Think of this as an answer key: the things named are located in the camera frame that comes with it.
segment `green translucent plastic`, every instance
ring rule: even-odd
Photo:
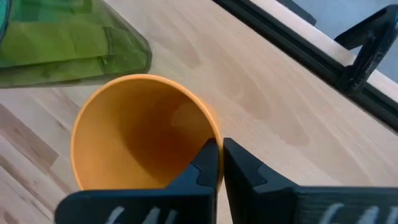
[[[7,24],[0,87],[146,73],[150,67],[147,41],[101,0],[12,0]]]

